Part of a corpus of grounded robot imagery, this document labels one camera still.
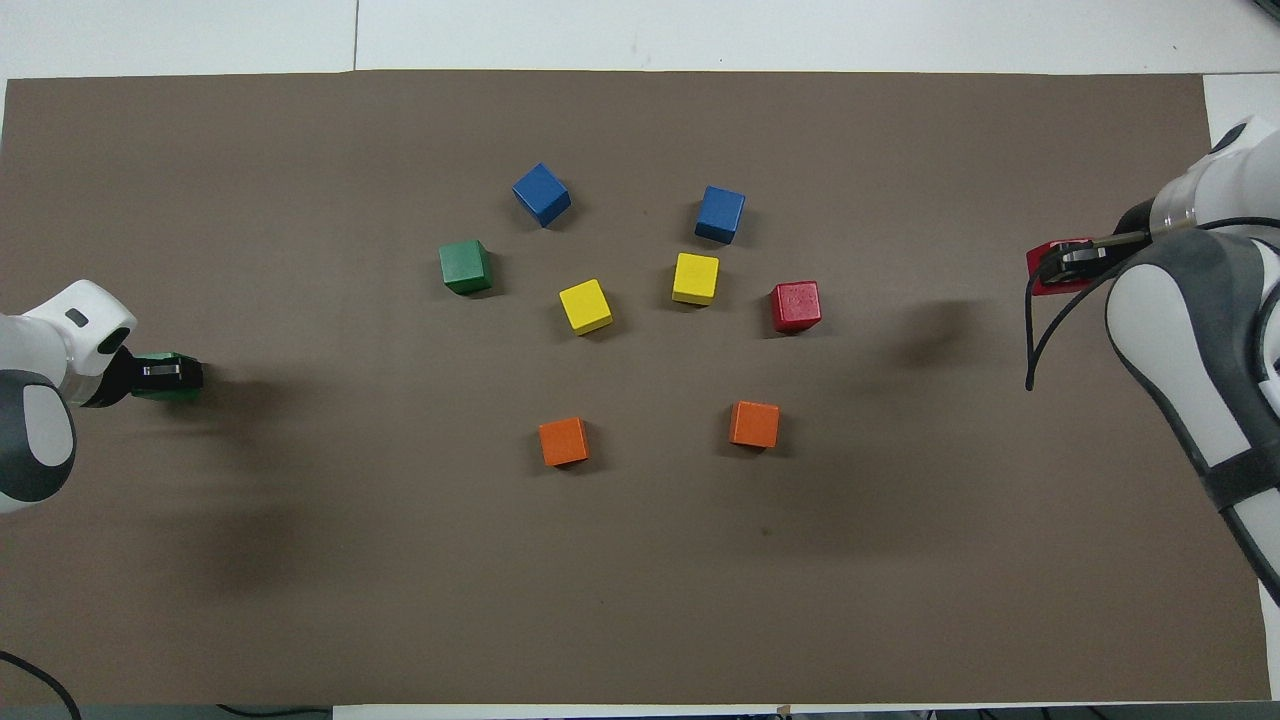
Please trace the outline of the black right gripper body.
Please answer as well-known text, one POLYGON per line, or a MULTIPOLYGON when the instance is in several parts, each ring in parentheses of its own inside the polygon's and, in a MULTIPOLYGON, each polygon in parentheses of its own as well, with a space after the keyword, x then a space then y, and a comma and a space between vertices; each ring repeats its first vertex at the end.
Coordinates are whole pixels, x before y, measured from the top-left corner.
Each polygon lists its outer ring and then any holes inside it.
POLYGON ((1114 231, 1114 247, 1146 247, 1161 231, 1162 220, 1155 213, 1155 199, 1148 199, 1121 215, 1114 231))

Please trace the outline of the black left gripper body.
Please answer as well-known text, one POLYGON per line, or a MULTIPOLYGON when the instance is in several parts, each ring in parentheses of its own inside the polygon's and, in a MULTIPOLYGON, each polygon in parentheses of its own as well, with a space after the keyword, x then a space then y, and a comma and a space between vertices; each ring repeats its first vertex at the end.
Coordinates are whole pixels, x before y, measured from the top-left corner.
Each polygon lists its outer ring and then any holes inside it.
POLYGON ((84 407, 110 407, 131 395, 140 377, 140 361, 125 346, 120 346, 99 378, 96 391, 84 401, 84 407))

